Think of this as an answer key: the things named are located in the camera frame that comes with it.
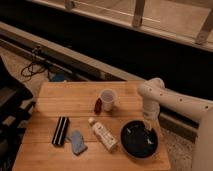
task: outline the gray sponge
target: gray sponge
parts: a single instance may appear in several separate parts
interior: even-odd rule
[[[72,143],[72,152],[75,155],[79,155],[88,148],[84,144],[83,136],[78,130],[73,131],[71,135],[67,136],[67,139]]]

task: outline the black plate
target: black plate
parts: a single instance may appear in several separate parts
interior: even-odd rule
[[[131,121],[121,131],[121,143],[130,155],[144,158],[156,151],[158,138],[154,129],[145,129],[142,121]]]

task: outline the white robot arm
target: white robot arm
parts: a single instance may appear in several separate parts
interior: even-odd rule
[[[157,118],[160,104],[199,123],[192,171],[213,171],[213,101],[168,90],[159,78],[140,84],[138,93],[147,119]]]

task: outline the white cup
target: white cup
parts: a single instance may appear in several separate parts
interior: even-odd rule
[[[104,89],[100,94],[103,110],[109,112],[113,109],[117,94],[112,89]]]

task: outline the chair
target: chair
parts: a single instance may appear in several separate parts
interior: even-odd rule
[[[22,101],[31,99],[32,93],[7,71],[0,56],[0,170],[10,170],[16,152],[21,142],[17,128],[22,120],[28,120],[28,110],[34,104],[31,102],[25,109],[20,108]],[[8,125],[5,120],[14,118]]]

